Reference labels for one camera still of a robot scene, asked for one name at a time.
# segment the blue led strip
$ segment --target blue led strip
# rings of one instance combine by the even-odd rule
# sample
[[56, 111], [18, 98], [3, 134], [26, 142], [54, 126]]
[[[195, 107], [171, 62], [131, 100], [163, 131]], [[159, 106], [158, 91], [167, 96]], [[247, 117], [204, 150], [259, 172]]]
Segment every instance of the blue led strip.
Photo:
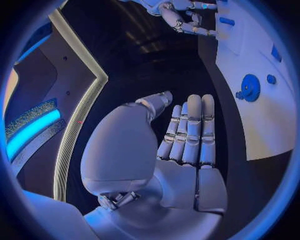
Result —
[[11, 161], [14, 155], [21, 149], [25, 143], [36, 135], [39, 131], [54, 123], [61, 117], [59, 110], [53, 110], [46, 115], [38, 118], [37, 120], [31, 122], [28, 126], [23, 128], [20, 132], [16, 133], [14, 137], [7, 143], [7, 156]]

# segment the glowing light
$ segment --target glowing light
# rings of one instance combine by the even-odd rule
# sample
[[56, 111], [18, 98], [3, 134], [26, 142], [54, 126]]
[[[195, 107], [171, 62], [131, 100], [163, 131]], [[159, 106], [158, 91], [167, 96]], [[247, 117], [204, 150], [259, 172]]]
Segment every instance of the glowing light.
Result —
[[60, 111], [53, 110], [46, 115], [40, 117], [39, 119], [33, 121], [20, 132], [18, 132], [15, 136], [11, 138], [11, 140], [7, 144], [6, 152], [8, 159], [11, 161], [13, 156], [17, 153], [17, 151], [24, 146], [24, 144], [31, 139], [34, 135], [36, 135], [43, 128], [49, 126], [54, 123], [61, 117]]

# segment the blue gear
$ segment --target blue gear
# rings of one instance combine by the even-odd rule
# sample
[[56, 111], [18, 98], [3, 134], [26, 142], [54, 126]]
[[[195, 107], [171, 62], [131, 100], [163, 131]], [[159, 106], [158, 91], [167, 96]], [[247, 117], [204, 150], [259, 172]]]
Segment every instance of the blue gear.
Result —
[[253, 74], [247, 74], [241, 83], [241, 94], [247, 102], [255, 102], [261, 93], [259, 79]]

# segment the dark floor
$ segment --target dark floor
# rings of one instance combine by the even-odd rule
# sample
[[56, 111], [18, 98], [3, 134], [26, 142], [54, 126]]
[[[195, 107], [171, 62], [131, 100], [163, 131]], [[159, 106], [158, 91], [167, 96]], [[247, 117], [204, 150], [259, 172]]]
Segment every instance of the dark floor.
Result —
[[197, 37], [176, 33], [160, 17], [138, 4], [116, 0], [83, 4], [70, 1], [62, 13], [108, 74], [108, 83], [82, 126], [69, 166], [67, 202], [83, 214], [99, 204], [81, 181], [85, 145], [100, 120], [126, 102], [170, 90], [173, 103], [152, 123], [158, 142], [167, 130], [174, 105], [190, 94], [215, 99], [217, 167], [227, 176], [227, 138], [215, 88], [197, 55]]

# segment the white panel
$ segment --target white panel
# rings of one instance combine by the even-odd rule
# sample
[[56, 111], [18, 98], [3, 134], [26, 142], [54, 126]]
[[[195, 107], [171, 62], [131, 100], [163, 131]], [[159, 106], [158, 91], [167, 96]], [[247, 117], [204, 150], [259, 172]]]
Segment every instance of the white panel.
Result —
[[[226, 79], [243, 124], [247, 160], [278, 155], [293, 149], [296, 131], [296, 105], [291, 79], [284, 60], [271, 54], [273, 42], [254, 18], [233, 0], [217, 1], [218, 50], [216, 64]], [[219, 17], [235, 21], [221, 23]], [[255, 75], [260, 81], [260, 96], [255, 102], [236, 98], [243, 78]], [[267, 82], [267, 75], [276, 84]]]

